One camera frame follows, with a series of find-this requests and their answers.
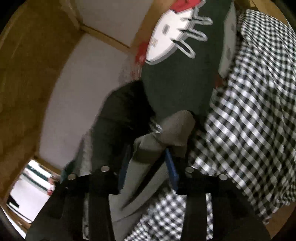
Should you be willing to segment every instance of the checkered fabric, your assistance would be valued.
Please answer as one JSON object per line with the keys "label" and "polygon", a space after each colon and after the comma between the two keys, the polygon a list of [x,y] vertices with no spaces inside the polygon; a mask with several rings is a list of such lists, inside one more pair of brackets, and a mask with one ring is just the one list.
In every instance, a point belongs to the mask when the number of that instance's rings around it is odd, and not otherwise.
{"label": "checkered fabric", "polygon": [[[191,140],[189,163],[202,174],[225,174],[268,222],[296,200],[296,36],[249,9],[238,15],[237,31],[233,66],[213,95],[205,129]],[[164,189],[125,241],[179,240],[185,207],[185,196]]]}

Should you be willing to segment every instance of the black sleeve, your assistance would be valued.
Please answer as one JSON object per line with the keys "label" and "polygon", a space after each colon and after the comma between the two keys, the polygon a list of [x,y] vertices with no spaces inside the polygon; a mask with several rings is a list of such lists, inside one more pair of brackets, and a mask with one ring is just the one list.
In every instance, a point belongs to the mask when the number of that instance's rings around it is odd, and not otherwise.
{"label": "black sleeve", "polygon": [[142,81],[131,82],[106,99],[92,130],[92,172],[108,165],[119,171],[124,149],[149,130],[153,111]]}

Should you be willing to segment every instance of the black and white gingham cloth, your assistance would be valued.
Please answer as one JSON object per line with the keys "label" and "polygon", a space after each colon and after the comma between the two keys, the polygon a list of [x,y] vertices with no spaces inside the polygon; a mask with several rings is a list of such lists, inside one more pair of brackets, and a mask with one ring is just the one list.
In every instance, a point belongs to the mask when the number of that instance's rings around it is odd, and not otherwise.
{"label": "black and white gingham cloth", "polygon": [[[233,67],[211,100],[205,131],[192,139],[189,163],[202,174],[225,174],[268,222],[296,199],[296,36],[249,9],[237,30]],[[207,239],[215,228],[209,198]],[[179,240],[185,208],[185,196],[163,189],[125,241]]]}

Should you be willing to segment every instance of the hello kitty face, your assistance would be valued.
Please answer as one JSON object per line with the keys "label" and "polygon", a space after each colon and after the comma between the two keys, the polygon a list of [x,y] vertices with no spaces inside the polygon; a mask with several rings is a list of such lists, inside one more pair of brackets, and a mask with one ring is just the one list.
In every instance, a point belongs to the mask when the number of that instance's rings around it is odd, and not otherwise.
{"label": "hello kitty face", "polygon": [[192,37],[199,41],[207,41],[204,33],[193,29],[195,24],[213,24],[210,18],[198,16],[198,9],[205,3],[205,0],[179,0],[161,16],[149,42],[146,54],[148,64],[154,65],[161,62],[177,48],[189,58],[195,57],[195,52],[184,40]]}

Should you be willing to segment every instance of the white cat face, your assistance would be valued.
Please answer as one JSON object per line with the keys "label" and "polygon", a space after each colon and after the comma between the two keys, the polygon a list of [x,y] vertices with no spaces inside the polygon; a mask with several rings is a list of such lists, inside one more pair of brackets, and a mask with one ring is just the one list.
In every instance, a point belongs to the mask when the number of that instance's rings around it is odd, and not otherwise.
{"label": "white cat face", "polygon": [[192,14],[193,9],[190,8],[180,13],[168,10],[161,16],[149,42],[146,54],[149,64],[156,64],[170,55],[170,50],[176,45],[172,40],[182,38],[184,33],[181,30],[188,28]]}

